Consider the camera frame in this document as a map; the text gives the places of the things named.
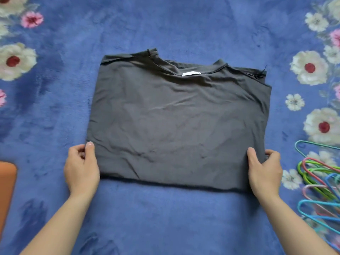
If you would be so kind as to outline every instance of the floral blanket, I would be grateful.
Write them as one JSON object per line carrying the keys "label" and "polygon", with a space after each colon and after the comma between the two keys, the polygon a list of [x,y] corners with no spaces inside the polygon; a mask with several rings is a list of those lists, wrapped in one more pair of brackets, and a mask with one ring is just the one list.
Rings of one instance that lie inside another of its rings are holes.
{"label": "floral blanket", "polygon": [[[0,38],[0,160],[18,167],[0,254],[19,254],[66,200],[67,150],[84,142],[105,54],[156,47],[163,59],[266,68],[266,147],[281,152],[294,210],[295,142],[340,145],[340,0],[0,0]],[[299,149],[339,164],[332,149]],[[73,251],[249,253],[284,254],[253,197],[115,180],[101,181]]]}

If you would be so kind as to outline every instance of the orange object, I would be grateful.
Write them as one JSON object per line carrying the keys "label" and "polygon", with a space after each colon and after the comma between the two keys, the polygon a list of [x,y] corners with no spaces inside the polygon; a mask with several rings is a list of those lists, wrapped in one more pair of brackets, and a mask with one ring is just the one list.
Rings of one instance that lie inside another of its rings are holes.
{"label": "orange object", "polygon": [[16,178],[16,166],[0,161],[0,239],[10,208]]}

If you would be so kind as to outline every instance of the person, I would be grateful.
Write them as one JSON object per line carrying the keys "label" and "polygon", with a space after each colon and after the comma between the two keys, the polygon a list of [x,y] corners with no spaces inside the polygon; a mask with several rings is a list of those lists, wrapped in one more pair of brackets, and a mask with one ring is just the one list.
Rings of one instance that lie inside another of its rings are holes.
{"label": "person", "polygon": [[[279,196],[280,154],[266,150],[261,164],[253,148],[247,151],[249,182],[287,255],[336,255]],[[69,255],[99,184],[99,168],[92,142],[69,149],[64,168],[70,196],[20,255]]]}

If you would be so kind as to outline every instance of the clothing tag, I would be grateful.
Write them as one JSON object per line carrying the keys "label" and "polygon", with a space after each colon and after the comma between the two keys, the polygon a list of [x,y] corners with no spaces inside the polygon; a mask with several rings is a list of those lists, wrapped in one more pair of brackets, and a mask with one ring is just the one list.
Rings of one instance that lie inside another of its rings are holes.
{"label": "clothing tag", "polygon": [[201,73],[197,71],[189,71],[189,72],[182,73],[182,76],[184,77],[184,76],[190,76],[194,74],[201,74]]}

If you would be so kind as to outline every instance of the garment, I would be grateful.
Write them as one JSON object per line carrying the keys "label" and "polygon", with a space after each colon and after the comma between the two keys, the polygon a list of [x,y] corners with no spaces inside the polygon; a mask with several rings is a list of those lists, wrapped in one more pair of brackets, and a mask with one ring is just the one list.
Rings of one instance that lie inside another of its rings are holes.
{"label": "garment", "polygon": [[162,60],[156,49],[106,55],[87,141],[102,175],[249,191],[248,147],[266,159],[266,72]]}

